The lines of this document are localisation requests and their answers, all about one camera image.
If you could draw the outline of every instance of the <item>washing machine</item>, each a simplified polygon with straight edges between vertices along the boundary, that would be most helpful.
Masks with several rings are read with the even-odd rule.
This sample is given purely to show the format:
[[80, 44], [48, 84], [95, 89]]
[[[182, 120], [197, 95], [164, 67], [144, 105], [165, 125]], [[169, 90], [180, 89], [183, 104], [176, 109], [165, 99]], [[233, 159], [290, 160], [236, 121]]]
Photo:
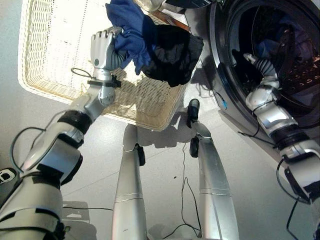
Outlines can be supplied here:
[[[204, 38], [201, 56], [222, 115], [237, 130], [254, 134], [258, 122], [246, 106], [262, 75], [243, 57], [270, 59], [281, 75], [279, 105], [320, 143], [320, 0], [221, 0], [188, 9], [191, 31]], [[291, 51], [280, 51], [286, 41]], [[263, 130], [254, 140], [280, 160]]]

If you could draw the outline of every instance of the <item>black cloth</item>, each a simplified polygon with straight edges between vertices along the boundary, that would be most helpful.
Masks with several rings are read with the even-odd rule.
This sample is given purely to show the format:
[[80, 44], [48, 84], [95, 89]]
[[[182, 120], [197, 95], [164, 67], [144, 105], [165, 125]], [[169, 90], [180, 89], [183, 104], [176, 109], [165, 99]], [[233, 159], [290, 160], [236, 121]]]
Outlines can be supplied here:
[[157, 25], [157, 44], [151, 62], [141, 71], [149, 78], [166, 81], [170, 87], [186, 84], [195, 68], [203, 39], [172, 25]]

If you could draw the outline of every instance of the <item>blue cloth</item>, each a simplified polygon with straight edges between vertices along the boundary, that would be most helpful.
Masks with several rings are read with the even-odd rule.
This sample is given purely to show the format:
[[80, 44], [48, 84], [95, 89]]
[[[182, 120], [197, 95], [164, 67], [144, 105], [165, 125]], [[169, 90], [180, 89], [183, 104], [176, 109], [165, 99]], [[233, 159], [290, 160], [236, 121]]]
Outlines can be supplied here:
[[127, 51], [121, 68], [124, 69], [133, 60], [135, 73], [140, 74], [141, 67], [150, 64], [151, 54], [156, 48], [156, 25], [132, 0], [111, 0], [105, 7], [112, 25], [123, 28], [114, 46], [117, 51]]

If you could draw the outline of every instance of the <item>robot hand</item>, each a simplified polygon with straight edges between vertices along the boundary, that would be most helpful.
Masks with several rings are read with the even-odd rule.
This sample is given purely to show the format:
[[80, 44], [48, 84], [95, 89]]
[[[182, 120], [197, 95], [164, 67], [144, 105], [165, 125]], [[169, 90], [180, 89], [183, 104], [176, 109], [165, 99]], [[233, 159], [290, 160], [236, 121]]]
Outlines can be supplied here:
[[263, 75], [261, 83], [246, 98], [248, 108], [254, 111], [268, 102], [277, 101], [279, 99], [277, 90], [280, 87], [280, 83], [274, 65], [268, 59], [259, 59], [249, 53], [245, 53], [243, 56]]
[[127, 52], [115, 50], [116, 37], [122, 31], [121, 27], [112, 26], [92, 35], [90, 55], [95, 70], [113, 71], [125, 60]]

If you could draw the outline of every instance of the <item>gray floor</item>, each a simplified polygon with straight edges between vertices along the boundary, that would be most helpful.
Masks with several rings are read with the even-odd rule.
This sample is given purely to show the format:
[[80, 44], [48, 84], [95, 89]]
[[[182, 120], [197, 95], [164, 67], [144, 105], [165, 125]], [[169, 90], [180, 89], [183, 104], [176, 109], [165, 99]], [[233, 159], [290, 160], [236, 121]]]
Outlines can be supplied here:
[[[28, 126], [44, 127], [53, 114], [67, 107], [31, 94], [19, 86], [17, 53], [20, 6], [21, 0], [0, 0], [0, 169], [10, 167], [9, 147], [19, 130]], [[293, 201], [278, 187], [274, 169], [267, 163], [269, 160], [253, 151], [242, 137], [222, 121], [212, 93], [200, 88], [199, 81], [205, 81], [201, 66], [185, 93], [183, 105], [165, 131], [139, 130], [146, 155], [146, 164], [141, 167], [141, 180], [149, 237], [161, 239], [182, 223], [184, 146], [186, 175], [198, 199], [199, 167], [197, 160], [188, 154], [192, 133], [185, 126], [184, 109], [189, 100], [196, 97], [201, 101], [199, 119], [211, 131], [229, 179], [240, 239], [292, 239], [285, 227]], [[106, 117], [98, 118], [92, 125], [85, 136], [85, 144], [80, 148], [83, 164], [73, 181], [61, 189], [66, 205], [113, 207], [125, 127], [125, 123]], [[18, 142], [17, 158], [23, 159], [33, 136], [26, 134]], [[12, 185], [13, 182], [0, 185], [0, 202]], [[192, 195], [188, 190], [184, 193], [183, 213], [190, 224], [197, 225]], [[65, 211], [63, 219], [71, 226], [67, 240], [111, 239], [111, 211]], [[314, 229], [308, 206], [298, 205], [291, 229], [301, 240], [312, 238]], [[194, 237], [188, 227], [179, 228], [174, 236]]]

